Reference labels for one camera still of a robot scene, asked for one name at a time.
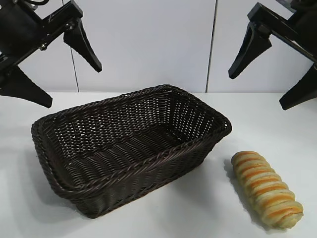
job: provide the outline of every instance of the twisted bread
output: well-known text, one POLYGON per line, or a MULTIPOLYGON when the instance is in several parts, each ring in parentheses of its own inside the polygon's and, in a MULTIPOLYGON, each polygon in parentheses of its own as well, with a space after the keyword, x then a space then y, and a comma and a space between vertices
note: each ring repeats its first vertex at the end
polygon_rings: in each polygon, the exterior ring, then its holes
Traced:
POLYGON ((241 151, 231 163, 249 202, 265 224, 275 228, 296 225, 303 216, 303 206, 264 157, 254 151, 241 151))

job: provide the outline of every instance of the glazed pastry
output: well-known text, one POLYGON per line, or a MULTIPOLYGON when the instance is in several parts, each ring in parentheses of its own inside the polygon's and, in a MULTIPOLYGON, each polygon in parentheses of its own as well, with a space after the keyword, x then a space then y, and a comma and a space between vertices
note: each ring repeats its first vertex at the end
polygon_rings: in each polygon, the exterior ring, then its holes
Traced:
POLYGON ((303 206, 265 158, 241 151, 232 159, 233 170, 262 221, 274 228, 292 228, 303 216, 303 206))

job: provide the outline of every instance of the brown woven basket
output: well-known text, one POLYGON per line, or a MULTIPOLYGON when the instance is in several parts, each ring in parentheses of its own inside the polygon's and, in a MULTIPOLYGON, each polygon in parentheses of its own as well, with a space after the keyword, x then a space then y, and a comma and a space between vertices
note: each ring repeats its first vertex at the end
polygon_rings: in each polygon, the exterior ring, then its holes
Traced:
POLYGON ((52 190, 96 218, 190 172, 231 130, 201 100, 161 85, 46 116, 31 132, 52 190))

